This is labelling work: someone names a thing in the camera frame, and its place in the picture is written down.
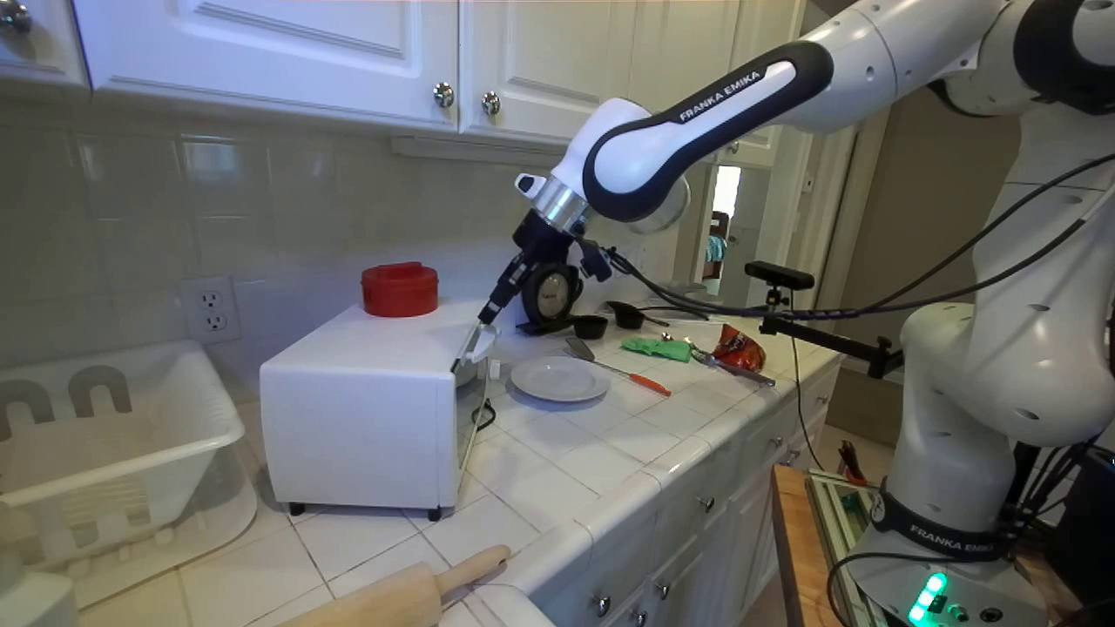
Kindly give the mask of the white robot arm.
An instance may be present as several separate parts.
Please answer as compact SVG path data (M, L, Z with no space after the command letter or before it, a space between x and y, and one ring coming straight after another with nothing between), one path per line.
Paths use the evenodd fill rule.
M883 511L838 572L902 627L1050 627L1012 547L1115 417L1115 0L855 0L667 112L601 105L525 184L496 320L601 214L667 221L689 164L762 126L838 129L912 94L955 116L930 166L884 187L921 214L878 259L930 253L866 311L902 325L902 421Z

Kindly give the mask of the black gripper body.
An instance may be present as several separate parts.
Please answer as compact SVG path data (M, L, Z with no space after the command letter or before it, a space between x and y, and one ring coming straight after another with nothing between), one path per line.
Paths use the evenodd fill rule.
M517 259L499 274L488 302L477 315L480 329L491 329L499 315L521 299L529 272L536 266L571 266L579 278L611 278L606 253L597 242L587 236L587 224L577 224L571 231L547 227L536 214L525 214L524 224L511 233Z

